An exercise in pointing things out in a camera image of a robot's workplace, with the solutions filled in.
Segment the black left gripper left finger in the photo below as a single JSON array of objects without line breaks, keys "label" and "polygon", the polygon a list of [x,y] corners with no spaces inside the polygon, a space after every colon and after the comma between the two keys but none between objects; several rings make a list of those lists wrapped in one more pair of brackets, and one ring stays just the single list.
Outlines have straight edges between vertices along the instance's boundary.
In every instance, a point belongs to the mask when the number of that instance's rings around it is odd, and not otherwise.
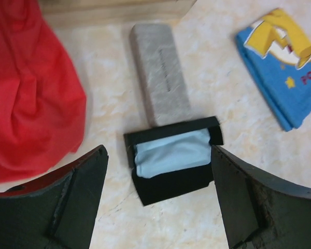
[{"label": "black left gripper left finger", "polygon": [[89,248],[108,165],[100,145],[0,192],[0,248]]}]

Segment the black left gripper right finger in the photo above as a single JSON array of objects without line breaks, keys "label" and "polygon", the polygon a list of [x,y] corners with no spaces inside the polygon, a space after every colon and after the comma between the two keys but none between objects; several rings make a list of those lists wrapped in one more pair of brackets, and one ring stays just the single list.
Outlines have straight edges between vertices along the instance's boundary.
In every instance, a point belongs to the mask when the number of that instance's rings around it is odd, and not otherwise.
[{"label": "black left gripper right finger", "polygon": [[311,188],[220,146],[212,147],[211,166],[229,248],[311,248]]}]

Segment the grey glasses case green lining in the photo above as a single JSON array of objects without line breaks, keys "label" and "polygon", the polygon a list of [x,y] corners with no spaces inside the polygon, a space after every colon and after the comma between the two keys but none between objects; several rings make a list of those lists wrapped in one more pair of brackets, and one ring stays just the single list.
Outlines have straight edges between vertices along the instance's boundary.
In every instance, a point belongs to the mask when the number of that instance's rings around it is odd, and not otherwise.
[{"label": "grey glasses case green lining", "polygon": [[130,44],[149,124],[159,127],[191,119],[192,109],[171,27],[138,23],[131,29]]}]

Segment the red garment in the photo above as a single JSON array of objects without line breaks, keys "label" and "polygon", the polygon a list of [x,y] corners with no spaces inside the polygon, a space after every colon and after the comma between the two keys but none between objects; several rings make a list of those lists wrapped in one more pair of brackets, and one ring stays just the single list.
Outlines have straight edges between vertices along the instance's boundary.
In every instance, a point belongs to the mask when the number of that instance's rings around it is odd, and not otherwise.
[{"label": "red garment", "polygon": [[86,94],[37,1],[0,1],[0,183],[42,174],[77,151]]}]

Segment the black glasses case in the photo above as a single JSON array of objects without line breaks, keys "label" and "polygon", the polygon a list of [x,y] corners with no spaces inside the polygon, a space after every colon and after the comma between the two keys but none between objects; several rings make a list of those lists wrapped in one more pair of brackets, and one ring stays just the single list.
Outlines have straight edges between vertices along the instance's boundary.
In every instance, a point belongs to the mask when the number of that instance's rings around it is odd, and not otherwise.
[{"label": "black glasses case", "polygon": [[211,137],[209,144],[211,147],[213,145],[223,145],[220,122],[215,116],[124,134],[126,154],[129,167],[132,169],[132,180],[144,206],[205,188],[214,178],[211,162],[200,167],[164,173],[152,178],[139,177],[136,174],[134,162],[135,146],[140,143],[201,129],[209,131]]}]

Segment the light blue lens cloth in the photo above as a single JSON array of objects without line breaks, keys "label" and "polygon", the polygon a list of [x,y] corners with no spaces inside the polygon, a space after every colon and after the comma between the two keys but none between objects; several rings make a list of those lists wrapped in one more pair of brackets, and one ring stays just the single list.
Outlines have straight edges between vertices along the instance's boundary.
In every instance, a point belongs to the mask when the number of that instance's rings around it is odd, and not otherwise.
[{"label": "light blue lens cloth", "polygon": [[209,164],[210,139],[209,131],[201,129],[137,144],[134,158],[136,174],[152,178]]}]

